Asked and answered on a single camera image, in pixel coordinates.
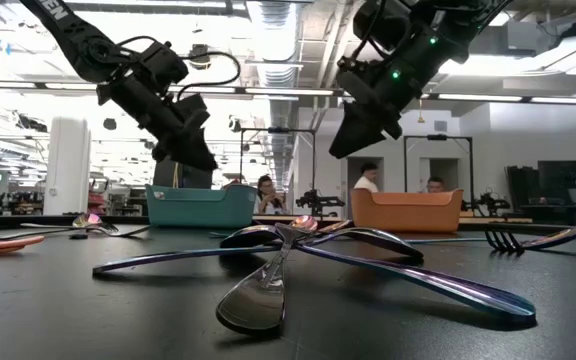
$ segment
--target woman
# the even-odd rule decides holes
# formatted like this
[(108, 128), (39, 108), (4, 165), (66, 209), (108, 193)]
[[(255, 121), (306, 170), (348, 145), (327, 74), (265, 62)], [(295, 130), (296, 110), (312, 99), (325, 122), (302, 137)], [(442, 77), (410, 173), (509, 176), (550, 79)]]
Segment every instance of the woman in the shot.
[(277, 194), (270, 176), (264, 175), (257, 181), (256, 214), (282, 215), (288, 213), (284, 197)]

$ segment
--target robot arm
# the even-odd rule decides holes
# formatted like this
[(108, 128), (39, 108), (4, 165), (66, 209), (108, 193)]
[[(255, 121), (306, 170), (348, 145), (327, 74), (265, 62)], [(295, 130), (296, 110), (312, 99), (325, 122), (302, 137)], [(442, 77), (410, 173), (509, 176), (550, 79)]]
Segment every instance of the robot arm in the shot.
[[(444, 62), (466, 62), (472, 40), (511, 1), (420, 0), (405, 7), (397, 0), (365, 3), (353, 29), (362, 42), (337, 63), (337, 82), (354, 102), (344, 102), (330, 154), (342, 158), (385, 140), (382, 131), (399, 138), (401, 110), (422, 95)], [(380, 61), (358, 61), (367, 42), (390, 53)]]
[(171, 83), (188, 75), (188, 68), (170, 49), (148, 37), (152, 44), (142, 53), (115, 44), (93, 25), (74, 14), (62, 0), (20, 0), (57, 40), (75, 72), (96, 83), (99, 104), (113, 100), (153, 134), (159, 142), (153, 158), (201, 170), (217, 164), (208, 150), (201, 125), (210, 116), (200, 95), (172, 101)]

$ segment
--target orange bin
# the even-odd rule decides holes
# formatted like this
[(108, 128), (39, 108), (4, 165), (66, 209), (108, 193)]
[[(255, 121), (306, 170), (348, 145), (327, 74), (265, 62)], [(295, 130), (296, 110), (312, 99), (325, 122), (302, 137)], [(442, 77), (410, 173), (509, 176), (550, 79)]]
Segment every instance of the orange bin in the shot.
[(357, 227), (391, 232), (455, 232), (463, 193), (371, 193), (353, 189), (353, 221)]

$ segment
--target white shirt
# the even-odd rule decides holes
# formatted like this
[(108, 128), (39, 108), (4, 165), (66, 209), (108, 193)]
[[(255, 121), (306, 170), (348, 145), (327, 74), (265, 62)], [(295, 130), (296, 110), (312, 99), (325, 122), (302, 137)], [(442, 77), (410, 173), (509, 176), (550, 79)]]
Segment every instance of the white shirt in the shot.
[[(259, 204), (261, 204), (261, 199), (259, 198), (259, 196), (257, 196), (257, 200), (255, 200), (255, 214), (259, 214)], [(266, 211), (263, 212), (263, 214), (266, 215), (283, 215), (284, 213), (284, 209), (280, 207), (275, 207), (275, 205), (272, 204), (272, 202), (268, 202), (266, 204)]]
[(360, 177), (355, 184), (355, 189), (368, 189), (370, 192), (379, 192), (377, 185), (374, 182), (366, 179), (365, 177)]

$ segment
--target table surface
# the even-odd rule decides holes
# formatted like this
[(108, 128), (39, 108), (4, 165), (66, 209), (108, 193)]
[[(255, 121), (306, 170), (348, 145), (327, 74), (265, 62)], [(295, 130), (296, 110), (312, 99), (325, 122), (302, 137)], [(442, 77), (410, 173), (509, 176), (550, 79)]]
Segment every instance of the table surface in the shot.
[[(286, 268), (283, 333), (272, 340), (234, 333), (215, 318), (221, 297), (272, 254), (186, 259), (91, 276), (93, 266), (111, 260), (217, 247), (207, 233), (152, 229), (141, 239), (87, 240), (56, 235), (0, 256), (0, 360), (576, 360), (576, 241), (521, 257), (491, 253), (485, 242), (416, 245), (426, 255), (420, 266), (532, 301), (538, 324), (530, 328), (500, 324), (401, 279), (298, 251)], [(403, 260), (352, 241), (322, 248)]]

